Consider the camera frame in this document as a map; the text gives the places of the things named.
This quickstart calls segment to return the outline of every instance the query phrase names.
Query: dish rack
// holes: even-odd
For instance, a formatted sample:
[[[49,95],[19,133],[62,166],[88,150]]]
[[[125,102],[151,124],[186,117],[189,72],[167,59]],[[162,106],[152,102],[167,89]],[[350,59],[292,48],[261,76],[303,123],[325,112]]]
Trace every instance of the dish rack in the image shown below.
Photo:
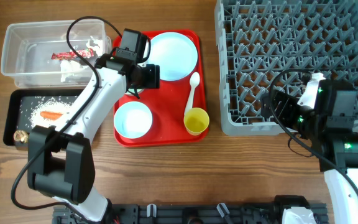
[[[358,0],[218,0],[214,15],[224,133],[282,133],[272,117],[260,115],[260,97],[289,68],[351,82],[358,132]],[[300,97],[300,83],[291,73],[275,88]]]

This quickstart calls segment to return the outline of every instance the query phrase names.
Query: white plate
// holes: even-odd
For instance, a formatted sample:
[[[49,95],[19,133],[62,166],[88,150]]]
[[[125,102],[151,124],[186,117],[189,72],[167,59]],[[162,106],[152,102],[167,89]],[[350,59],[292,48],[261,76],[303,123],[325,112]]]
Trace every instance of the white plate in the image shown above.
[[[176,81],[188,76],[196,67],[197,48],[185,35],[166,32],[152,39],[152,49],[147,61],[160,66],[160,79]]]
[[[150,109],[136,101],[120,106],[114,114],[114,127],[121,136],[129,139],[145,135],[151,128],[152,122]]]

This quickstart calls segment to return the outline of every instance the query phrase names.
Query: baking tray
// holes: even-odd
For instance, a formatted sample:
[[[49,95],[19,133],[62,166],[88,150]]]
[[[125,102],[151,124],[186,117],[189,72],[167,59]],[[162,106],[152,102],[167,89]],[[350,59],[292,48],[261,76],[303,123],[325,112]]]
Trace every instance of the baking tray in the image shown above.
[[[24,146],[13,140],[16,130],[31,132],[30,115],[39,104],[55,98],[72,105],[83,89],[16,90],[12,93],[6,116],[3,141],[7,146]]]
[[[153,114],[153,124],[151,129],[147,134],[138,139],[124,138],[116,130],[114,130],[114,136],[117,142],[123,146],[158,146],[195,142],[202,140],[207,135],[208,129],[199,136],[192,136],[187,132],[185,125],[183,124],[185,107],[190,94],[190,77],[193,72],[198,72],[201,79],[200,84],[195,90],[193,107],[202,108],[207,111],[200,40],[191,30],[159,30],[143,33],[152,39],[156,35],[164,32],[177,32],[187,36],[191,41],[193,41],[198,52],[196,67],[190,75],[182,78],[181,80],[173,82],[161,80],[159,89],[144,90],[139,94],[139,100],[134,96],[125,95],[117,101],[114,105],[114,112],[116,112],[124,103],[139,101],[147,105]],[[113,47],[118,47],[120,42],[121,38],[116,38],[113,42]]]

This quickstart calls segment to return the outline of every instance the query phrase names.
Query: plastic container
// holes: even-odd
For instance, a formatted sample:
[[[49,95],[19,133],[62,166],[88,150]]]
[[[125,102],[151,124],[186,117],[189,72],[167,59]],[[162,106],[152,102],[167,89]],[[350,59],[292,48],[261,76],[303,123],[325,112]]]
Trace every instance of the plastic container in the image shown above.
[[[200,74],[200,84],[195,89],[193,107],[206,109],[204,90],[203,65],[201,59],[200,40],[191,30],[161,30],[143,32],[151,39],[164,32],[177,32],[187,36],[196,46],[198,61],[194,70],[185,78],[177,81],[160,81],[160,88],[156,90],[144,90],[138,100],[134,96],[125,95],[114,105],[114,112],[127,102],[139,101],[145,104],[152,112],[153,123],[150,130],[142,137],[128,139],[122,137],[116,130],[114,136],[119,144],[126,147],[157,146],[165,144],[179,144],[202,140],[208,133],[208,128],[198,136],[189,134],[183,124],[187,99],[190,94],[190,77],[194,72]],[[120,37],[114,40],[113,46],[119,46]]]
[[[358,132],[358,0],[218,0],[214,14],[223,132],[282,133],[272,117],[260,115],[260,96],[289,68],[353,83]],[[300,97],[299,84],[292,73],[276,88]]]
[[[15,80],[19,88],[85,86],[92,71],[62,73],[59,60],[53,53],[69,52],[66,42],[68,26],[73,21],[48,21],[11,24],[8,26],[2,49],[1,73]],[[87,19],[71,29],[70,42],[77,50],[87,49],[86,43],[100,40],[103,53],[111,50],[111,40],[104,31],[104,22]],[[96,57],[89,61],[94,64]]]

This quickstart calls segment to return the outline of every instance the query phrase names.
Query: wooden surface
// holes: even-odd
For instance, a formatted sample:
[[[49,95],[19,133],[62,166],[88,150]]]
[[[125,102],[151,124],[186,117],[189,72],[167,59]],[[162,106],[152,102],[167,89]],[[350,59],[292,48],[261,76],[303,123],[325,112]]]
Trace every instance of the wooden surface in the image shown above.
[[[119,30],[192,29],[201,39],[206,95],[211,126],[198,143],[126,149],[113,136],[112,113],[93,143],[96,188],[113,203],[217,204],[270,202],[277,194],[304,195],[332,206],[318,161],[295,155],[288,137],[230,137],[221,131],[219,62],[215,43],[216,0],[138,1],[2,1],[0,0],[0,63],[9,24],[101,16]],[[106,28],[113,39],[115,33]],[[27,152],[2,142],[7,107],[16,89],[0,72],[0,223],[50,223],[52,209],[28,212],[13,206],[14,178],[27,161]],[[305,152],[299,147],[294,149]],[[22,181],[17,194],[27,205],[51,202]]]

